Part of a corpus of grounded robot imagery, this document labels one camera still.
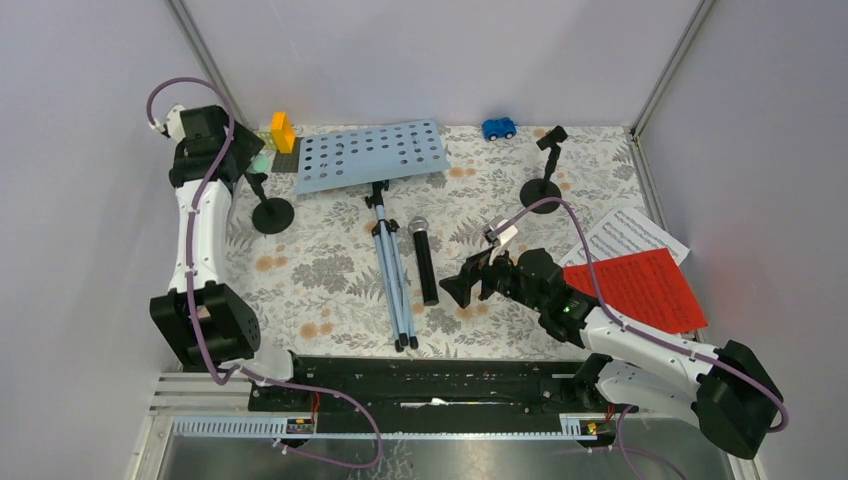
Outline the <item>white sheet music page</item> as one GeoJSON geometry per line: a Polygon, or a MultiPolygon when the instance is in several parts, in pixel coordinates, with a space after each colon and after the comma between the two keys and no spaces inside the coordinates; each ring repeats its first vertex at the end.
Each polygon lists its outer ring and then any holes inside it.
{"type": "Polygon", "coordinates": [[[680,265],[690,249],[633,207],[616,208],[584,233],[593,261],[667,249],[680,265]]]}

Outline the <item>black microphone stand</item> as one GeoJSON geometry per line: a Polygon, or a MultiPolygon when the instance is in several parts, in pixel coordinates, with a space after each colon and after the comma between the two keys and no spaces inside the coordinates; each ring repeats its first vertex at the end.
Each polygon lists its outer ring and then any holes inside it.
{"type": "Polygon", "coordinates": [[[246,172],[245,178],[259,199],[259,204],[251,215],[254,228],[260,233],[271,235],[281,233],[290,227],[295,218],[294,207],[283,198],[269,198],[266,195],[263,183],[268,179],[268,175],[246,172]]]}
{"type": "Polygon", "coordinates": [[[551,177],[561,156],[562,143],[568,138],[565,128],[557,125],[536,141],[538,149],[548,154],[543,175],[525,182],[519,192],[522,205],[532,213],[549,214],[559,207],[557,199],[562,198],[562,193],[551,177]]]}

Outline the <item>light blue music stand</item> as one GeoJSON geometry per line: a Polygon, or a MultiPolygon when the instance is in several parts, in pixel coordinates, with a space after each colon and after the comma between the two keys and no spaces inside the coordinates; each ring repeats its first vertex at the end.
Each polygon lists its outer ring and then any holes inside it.
{"type": "Polygon", "coordinates": [[[387,216],[383,194],[392,180],[449,168],[439,126],[433,119],[310,135],[300,142],[295,194],[361,185],[371,189],[366,205],[376,215],[372,237],[397,352],[416,349],[419,342],[399,250],[399,226],[387,216]]]}

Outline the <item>black silver microphone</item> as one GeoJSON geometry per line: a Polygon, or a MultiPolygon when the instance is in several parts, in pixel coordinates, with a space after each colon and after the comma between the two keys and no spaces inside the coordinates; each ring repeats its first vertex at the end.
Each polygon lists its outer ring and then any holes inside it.
{"type": "Polygon", "coordinates": [[[423,304],[435,306],[439,303],[439,296],[428,227],[429,224],[424,217],[416,216],[410,220],[408,231],[414,244],[423,304]]]}

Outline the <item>red sheet music page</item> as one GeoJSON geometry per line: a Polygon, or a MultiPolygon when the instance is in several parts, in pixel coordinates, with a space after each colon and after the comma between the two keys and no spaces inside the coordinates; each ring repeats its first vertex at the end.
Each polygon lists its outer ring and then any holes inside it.
{"type": "Polygon", "coordinates": [[[616,311],[669,334],[708,326],[668,249],[595,261],[593,266],[601,294],[616,311]]]}

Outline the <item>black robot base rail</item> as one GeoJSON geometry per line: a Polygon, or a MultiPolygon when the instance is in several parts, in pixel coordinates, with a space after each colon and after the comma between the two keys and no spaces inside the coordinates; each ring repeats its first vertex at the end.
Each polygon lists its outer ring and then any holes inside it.
{"type": "Polygon", "coordinates": [[[622,411],[590,390],[580,361],[301,356],[294,382],[320,393],[253,387],[251,412],[301,412],[320,433],[553,433],[562,414],[610,420],[622,411]]]}

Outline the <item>mint green microphone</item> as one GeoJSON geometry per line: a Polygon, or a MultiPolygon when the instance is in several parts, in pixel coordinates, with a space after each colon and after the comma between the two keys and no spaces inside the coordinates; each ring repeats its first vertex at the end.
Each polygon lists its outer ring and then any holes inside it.
{"type": "Polygon", "coordinates": [[[264,174],[271,169],[272,165],[273,160],[269,156],[264,153],[258,153],[253,157],[248,167],[248,172],[251,174],[264,174]]]}

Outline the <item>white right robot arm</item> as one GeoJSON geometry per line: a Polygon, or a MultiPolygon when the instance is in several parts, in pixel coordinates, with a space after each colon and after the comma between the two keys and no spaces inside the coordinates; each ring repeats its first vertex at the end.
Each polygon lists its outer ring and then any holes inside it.
{"type": "Polygon", "coordinates": [[[770,433],[786,428],[783,396],[753,350],[684,340],[633,320],[567,284],[544,249],[512,261],[484,250],[440,286],[461,307],[498,293],[538,313],[559,342],[589,352],[573,386],[575,402],[597,412],[609,402],[663,413],[700,430],[728,454],[754,458],[770,433]]]}

